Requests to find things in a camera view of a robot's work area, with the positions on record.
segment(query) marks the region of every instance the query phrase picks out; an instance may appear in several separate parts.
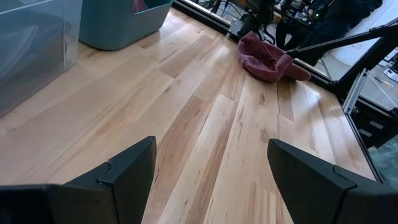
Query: black metal rod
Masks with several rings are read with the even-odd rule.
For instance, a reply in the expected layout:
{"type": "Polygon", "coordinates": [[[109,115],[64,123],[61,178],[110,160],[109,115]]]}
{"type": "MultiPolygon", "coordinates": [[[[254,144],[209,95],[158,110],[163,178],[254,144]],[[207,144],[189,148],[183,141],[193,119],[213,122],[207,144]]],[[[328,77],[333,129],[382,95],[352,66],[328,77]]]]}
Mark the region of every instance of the black metal rod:
{"type": "Polygon", "coordinates": [[[395,37],[383,37],[378,40],[336,84],[339,89],[337,97],[345,98],[347,92],[353,85],[355,78],[363,68],[372,70],[384,57],[397,47],[397,40],[395,37]]]}
{"type": "Polygon", "coordinates": [[[370,29],[368,32],[362,34],[353,35],[351,37],[343,37],[336,40],[331,40],[322,44],[317,44],[302,49],[289,50],[286,53],[291,57],[299,57],[303,54],[310,54],[314,51],[327,51],[338,47],[344,47],[350,44],[356,44],[358,42],[375,39],[378,37],[387,36],[388,34],[398,33],[398,25],[394,24],[391,26],[380,26],[370,29]]]}

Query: wooden floor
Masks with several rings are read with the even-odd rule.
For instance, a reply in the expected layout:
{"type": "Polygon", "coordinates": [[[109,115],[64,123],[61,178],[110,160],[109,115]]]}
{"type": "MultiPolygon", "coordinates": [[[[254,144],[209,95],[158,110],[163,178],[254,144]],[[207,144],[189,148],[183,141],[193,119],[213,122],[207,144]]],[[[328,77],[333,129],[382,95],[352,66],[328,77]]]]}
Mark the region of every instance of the wooden floor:
{"type": "Polygon", "coordinates": [[[81,44],[74,67],[0,119],[0,184],[62,184],[148,135],[158,153],[143,223],[291,223],[270,138],[372,178],[334,95],[256,80],[235,43],[172,9],[120,51],[81,44]]]}

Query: crumpled fabric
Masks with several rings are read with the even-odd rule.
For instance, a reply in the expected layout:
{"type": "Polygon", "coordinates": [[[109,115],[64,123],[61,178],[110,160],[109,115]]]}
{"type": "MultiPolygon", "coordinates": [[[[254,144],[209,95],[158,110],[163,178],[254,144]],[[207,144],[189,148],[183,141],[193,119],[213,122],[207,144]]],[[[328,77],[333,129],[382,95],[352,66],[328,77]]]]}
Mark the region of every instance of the crumpled fabric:
{"type": "Polygon", "coordinates": [[[132,11],[134,13],[142,12],[148,9],[148,6],[145,4],[144,0],[133,0],[132,1],[132,11]]]}
{"type": "Polygon", "coordinates": [[[241,38],[238,52],[241,65],[249,73],[266,82],[277,82],[284,76],[299,81],[311,78],[309,72],[293,64],[291,56],[280,48],[261,41],[254,32],[241,38]]]}

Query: blue storage bin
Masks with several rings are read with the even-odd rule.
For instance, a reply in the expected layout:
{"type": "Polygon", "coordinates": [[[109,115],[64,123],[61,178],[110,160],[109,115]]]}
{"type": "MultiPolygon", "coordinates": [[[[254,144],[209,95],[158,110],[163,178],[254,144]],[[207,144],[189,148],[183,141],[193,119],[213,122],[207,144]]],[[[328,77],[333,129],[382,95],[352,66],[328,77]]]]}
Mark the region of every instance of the blue storage bin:
{"type": "Polygon", "coordinates": [[[102,50],[125,47],[162,27],[172,0],[144,0],[147,10],[134,13],[132,0],[83,0],[80,36],[102,50]]]}

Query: transparent plastic bin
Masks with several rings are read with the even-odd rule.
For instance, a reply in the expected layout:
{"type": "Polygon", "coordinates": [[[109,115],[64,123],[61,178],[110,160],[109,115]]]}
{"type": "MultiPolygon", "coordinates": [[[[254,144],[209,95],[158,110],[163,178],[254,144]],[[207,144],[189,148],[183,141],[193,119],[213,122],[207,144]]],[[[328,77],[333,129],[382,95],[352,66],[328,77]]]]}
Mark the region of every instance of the transparent plastic bin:
{"type": "Polygon", "coordinates": [[[81,4],[0,1],[0,116],[76,62],[81,4]]]}

